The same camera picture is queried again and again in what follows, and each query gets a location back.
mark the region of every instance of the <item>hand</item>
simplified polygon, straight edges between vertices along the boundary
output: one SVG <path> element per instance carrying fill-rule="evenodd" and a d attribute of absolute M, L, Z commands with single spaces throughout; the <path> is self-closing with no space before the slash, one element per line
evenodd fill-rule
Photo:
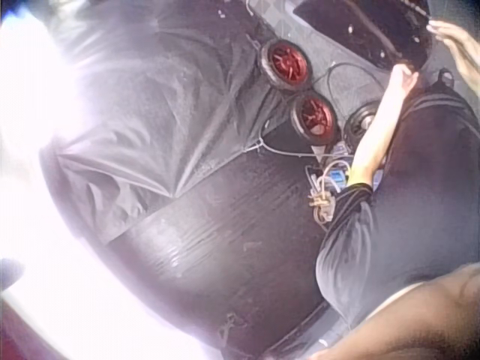
<path fill-rule="evenodd" d="M 404 99 L 415 87 L 418 79 L 419 73 L 412 73 L 406 65 L 395 65 L 391 71 L 388 91 L 394 92 Z"/>
<path fill-rule="evenodd" d="M 458 72 L 468 86 L 480 96 L 480 44 L 460 26 L 430 21 L 427 30 L 450 50 Z"/>

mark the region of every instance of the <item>person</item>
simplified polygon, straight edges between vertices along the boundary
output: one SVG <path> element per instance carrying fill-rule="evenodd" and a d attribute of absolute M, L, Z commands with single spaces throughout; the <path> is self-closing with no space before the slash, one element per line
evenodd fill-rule
<path fill-rule="evenodd" d="M 428 29 L 478 94 L 479 44 L 452 24 Z M 352 331 L 312 360 L 480 359 L 479 122 L 448 70 L 421 91 L 418 78 L 393 68 L 336 196 L 316 278 Z"/>

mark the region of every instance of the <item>bright light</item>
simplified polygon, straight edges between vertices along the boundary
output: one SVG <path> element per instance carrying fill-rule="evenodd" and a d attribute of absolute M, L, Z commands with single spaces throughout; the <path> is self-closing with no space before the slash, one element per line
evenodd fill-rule
<path fill-rule="evenodd" d="M 146 309 L 57 212 L 37 156 L 74 118 L 74 81 L 46 29 L 6 19 L 0 54 L 0 255 L 25 265 L 2 297 L 70 360 L 221 359 Z"/>

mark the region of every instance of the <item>red wheel hub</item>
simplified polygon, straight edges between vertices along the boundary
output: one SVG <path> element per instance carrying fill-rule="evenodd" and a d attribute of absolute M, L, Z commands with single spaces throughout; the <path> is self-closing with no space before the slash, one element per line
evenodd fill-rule
<path fill-rule="evenodd" d="M 332 113 L 320 99 L 309 97 L 301 106 L 301 120 L 305 127 L 315 136 L 327 134 L 333 126 Z"/>
<path fill-rule="evenodd" d="M 307 79 L 307 61 L 297 49 L 291 46 L 278 44 L 271 51 L 271 63 L 278 75 L 288 83 L 298 85 Z"/>

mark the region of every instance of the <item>red wheel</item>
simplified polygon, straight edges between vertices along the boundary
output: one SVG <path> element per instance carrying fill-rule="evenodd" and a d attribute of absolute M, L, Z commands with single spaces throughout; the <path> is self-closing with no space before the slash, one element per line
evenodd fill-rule
<path fill-rule="evenodd" d="M 305 53 L 286 40 L 273 40 L 261 51 L 261 65 L 270 82 L 280 89 L 301 90 L 311 85 L 311 65 Z"/>
<path fill-rule="evenodd" d="M 328 145 L 337 133 L 337 117 L 332 105 L 313 91 L 295 100 L 292 124 L 297 133 L 315 146 Z"/>

